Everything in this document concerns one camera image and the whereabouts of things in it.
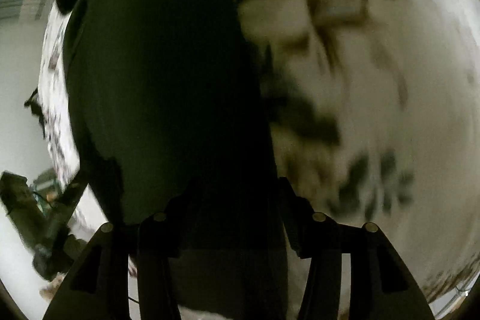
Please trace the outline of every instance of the black cable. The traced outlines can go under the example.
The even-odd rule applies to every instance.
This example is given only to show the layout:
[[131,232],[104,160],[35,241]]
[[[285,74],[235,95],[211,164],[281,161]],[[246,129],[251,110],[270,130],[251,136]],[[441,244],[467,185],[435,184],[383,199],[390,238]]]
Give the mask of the black cable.
[[47,199],[46,199],[43,195],[41,195],[40,193],[38,193],[37,191],[32,191],[32,194],[35,194],[35,195],[37,195],[38,197],[42,198],[45,202],[47,202],[47,204],[50,205],[50,207],[53,207],[52,204],[51,204],[50,202],[48,202]]
[[459,292],[459,293],[469,293],[469,292],[470,292],[470,290],[461,290],[461,289],[459,289],[459,288],[456,287],[456,286],[455,286],[455,290],[456,290],[457,292]]

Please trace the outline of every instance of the metal screw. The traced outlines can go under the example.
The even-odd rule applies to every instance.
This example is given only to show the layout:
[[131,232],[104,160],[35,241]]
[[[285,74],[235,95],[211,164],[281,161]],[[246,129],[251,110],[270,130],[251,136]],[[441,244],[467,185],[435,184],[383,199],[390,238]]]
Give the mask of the metal screw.
[[327,219],[327,216],[320,212],[313,213],[311,217],[317,222],[324,222]]
[[105,224],[103,224],[101,227],[100,227],[100,230],[107,234],[109,232],[111,232],[113,230],[113,224],[110,223],[110,222],[106,222]]
[[162,212],[158,212],[157,214],[155,214],[155,216],[153,216],[153,220],[156,221],[156,222],[162,222],[166,218],[167,218],[167,215],[165,213],[162,213]]
[[378,231],[378,226],[377,224],[374,224],[373,222],[368,222],[365,224],[365,229],[367,231],[369,231],[370,233],[375,233],[376,231]]

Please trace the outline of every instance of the wire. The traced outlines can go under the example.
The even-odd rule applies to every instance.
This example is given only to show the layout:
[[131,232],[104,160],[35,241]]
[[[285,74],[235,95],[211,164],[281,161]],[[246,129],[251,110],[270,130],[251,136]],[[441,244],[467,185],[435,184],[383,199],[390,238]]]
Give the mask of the wire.
[[458,293],[466,293],[465,295],[469,295],[469,291],[470,290],[462,290],[462,289],[459,289],[458,287],[455,286],[455,290],[458,292]]
[[32,191],[32,194],[35,194],[37,197],[42,198],[45,202],[47,202],[47,204],[50,205],[50,207],[53,207],[52,204],[50,202],[48,202],[47,199],[43,195],[41,195],[40,193],[38,193],[36,191]]

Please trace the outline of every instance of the white wall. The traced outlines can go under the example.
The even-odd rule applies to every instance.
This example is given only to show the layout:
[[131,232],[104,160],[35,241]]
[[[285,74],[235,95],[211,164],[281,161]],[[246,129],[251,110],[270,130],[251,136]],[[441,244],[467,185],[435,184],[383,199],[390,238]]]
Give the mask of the white wall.
[[[45,21],[0,24],[0,172],[9,170],[29,181],[51,166],[38,121],[23,102],[38,84]],[[32,268],[32,255],[0,203],[0,279],[31,320],[47,308],[39,295],[46,281]]]

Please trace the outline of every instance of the black plastic bracket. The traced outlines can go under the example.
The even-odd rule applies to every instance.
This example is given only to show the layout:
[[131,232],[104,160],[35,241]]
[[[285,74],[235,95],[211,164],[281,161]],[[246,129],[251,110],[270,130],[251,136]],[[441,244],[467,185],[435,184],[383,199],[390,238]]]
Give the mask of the black plastic bracket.
[[362,228],[337,224],[315,213],[279,179],[280,209],[291,247],[311,258],[298,320],[337,320],[341,255],[351,254],[349,320],[434,320],[410,271],[374,223]]
[[74,263],[44,320],[130,320],[128,252],[121,229],[105,223]]
[[173,293],[169,258],[178,258],[193,227],[202,187],[191,181],[185,192],[170,200],[165,212],[146,219],[138,229],[138,296],[143,320],[180,320]]

